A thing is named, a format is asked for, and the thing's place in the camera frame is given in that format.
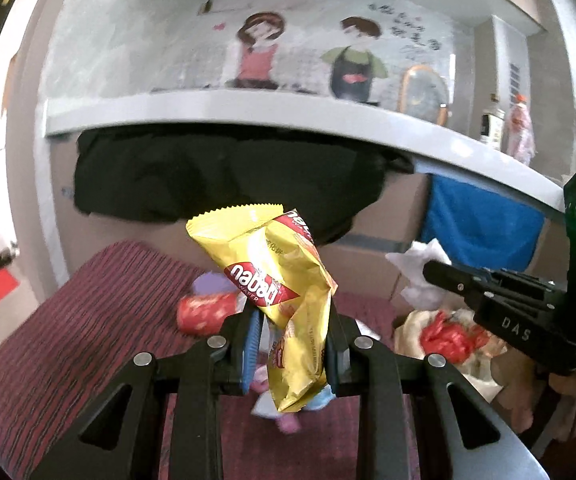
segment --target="cartoon brown hair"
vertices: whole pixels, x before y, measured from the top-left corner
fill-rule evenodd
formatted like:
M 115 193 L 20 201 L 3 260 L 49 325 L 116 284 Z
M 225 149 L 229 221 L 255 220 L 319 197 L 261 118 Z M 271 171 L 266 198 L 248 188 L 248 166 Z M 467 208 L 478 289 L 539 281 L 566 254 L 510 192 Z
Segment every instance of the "cartoon brown hair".
M 280 14 L 277 14 L 276 12 L 257 12 L 252 16 L 248 16 L 245 19 L 244 26 L 239 29 L 237 37 L 239 40 L 241 40 L 241 43 L 247 46 L 253 46 L 255 44 L 255 38 L 248 34 L 247 31 L 249 28 L 254 27 L 255 25 L 259 25 L 259 23 L 263 22 L 268 22 L 273 27 L 279 29 L 274 34 L 268 36 L 269 40 L 276 40 L 279 38 L 279 36 L 283 34 L 283 31 L 286 27 L 285 20 Z
M 360 18 L 359 16 L 350 16 L 341 21 L 341 28 L 356 27 L 360 32 L 378 38 L 381 36 L 381 27 L 377 22 L 373 22 L 367 18 Z

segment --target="green shirt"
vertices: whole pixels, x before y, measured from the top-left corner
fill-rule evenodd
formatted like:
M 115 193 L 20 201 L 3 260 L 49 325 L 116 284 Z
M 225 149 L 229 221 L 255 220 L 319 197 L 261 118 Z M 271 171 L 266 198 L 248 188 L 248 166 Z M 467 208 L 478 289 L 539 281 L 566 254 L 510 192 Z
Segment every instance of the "green shirt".
M 321 56 L 321 59 L 326 63 L 332 64 L 337 60 L 339 56 L 341 56 L 341 53 L 344 50 L 344 46 L 338 46 L 337 48 L 328 50 L 323 56 Z M 388 69 L 386 69 L 386 66 L 383 64 L 383 62 L 378 57 L 374 56 L 374 54 L 371 52 L 370 55 L 368 54 L 368 51 L 362 52 L 360 50 L 353 50 L 349 48 L 348 50 L 345 50 L 343 57 L 352 63 L 367 65 L 370 62 L 372 65 L 373 77 L 379 77 L 382 79 L 388 77 Z

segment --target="cartoon man wall decal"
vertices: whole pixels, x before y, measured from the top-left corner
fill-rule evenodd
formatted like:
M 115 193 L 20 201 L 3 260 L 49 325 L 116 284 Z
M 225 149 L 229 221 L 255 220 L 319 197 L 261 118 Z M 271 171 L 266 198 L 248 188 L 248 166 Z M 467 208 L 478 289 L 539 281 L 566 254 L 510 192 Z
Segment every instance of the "cartoon man wall decal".
M 381 36 L 381 27 L 367 18 L 351 16 L 341 21 L 341 28 L 350 45 L 333 48 L 321 57 L 332 65 L 330 90 L 338 99 L 368 103 L 372 80 L 388 77 L 383 62 L 369 50 Z
M 234 88 L 279 88 L 271 80 L 270 70 L 279 47 L 276 40 L 284 30 L 285 20 L 276 12 L 257 12 L 247 17 L 237 33 L 241 40 L 241 60 L 239 74 L 232 84 Z

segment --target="striped mat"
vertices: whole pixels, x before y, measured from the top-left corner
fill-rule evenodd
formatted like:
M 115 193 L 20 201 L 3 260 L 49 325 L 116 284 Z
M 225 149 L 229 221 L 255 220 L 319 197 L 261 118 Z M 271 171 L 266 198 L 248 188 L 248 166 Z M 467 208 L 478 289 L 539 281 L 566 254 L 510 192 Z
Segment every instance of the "striped mat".
M 193 343 L 178 331 L 175 312 L 202 272 L 142 243 L 119 242 L 92 257 L 0 346 L 0 464 L 13 480 L 27 478 L 133 355 L 165 357 Z M 340 293 L 335 302 L 390 340 L 388 301 Z M 357 399 L 299 414 L 303 430 L 285 436 L 250 415 L 255 398 L 222 398 L 226 480 L 354 479 Z M 167 458 L 164 445 L 161 480 Z

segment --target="yellow wafer wrapper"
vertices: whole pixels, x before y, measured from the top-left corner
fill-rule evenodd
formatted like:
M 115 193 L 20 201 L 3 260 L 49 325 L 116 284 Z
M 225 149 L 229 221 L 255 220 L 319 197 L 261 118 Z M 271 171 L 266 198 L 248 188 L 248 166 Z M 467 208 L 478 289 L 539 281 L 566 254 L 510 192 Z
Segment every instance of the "yellow wafer wrapper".
M 199 215 L 186 229 L 270 320 L 270 391 L 278 411 L 300 410 L 325 386 L 323 350 L 337 290 L 306 223 L 295 210 L 258 204 Z

